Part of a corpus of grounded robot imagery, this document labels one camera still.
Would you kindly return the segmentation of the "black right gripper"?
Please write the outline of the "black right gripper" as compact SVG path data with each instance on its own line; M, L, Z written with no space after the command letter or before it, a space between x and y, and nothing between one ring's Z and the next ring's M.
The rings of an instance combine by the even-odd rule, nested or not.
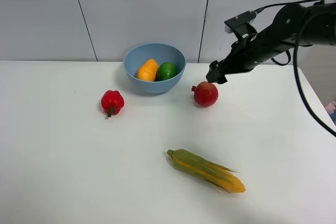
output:
M206 80L210 83L227 82L228 74L247 73L257 65L291 49L291 44L274 38L270 27L249 36L235 45L222 61L214 61L209 66Z

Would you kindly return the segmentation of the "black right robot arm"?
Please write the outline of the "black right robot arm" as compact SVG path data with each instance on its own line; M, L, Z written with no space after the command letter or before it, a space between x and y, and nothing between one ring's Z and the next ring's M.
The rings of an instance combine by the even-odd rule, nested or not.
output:
M257 11L247 11L225 21L226 28L237 41L222 61L213 61L206 79L223 84L226 75L252 71L257 65L295 46L335 45L335 4L303 7L298 3L285 5L273 22L257 32L250 24Z

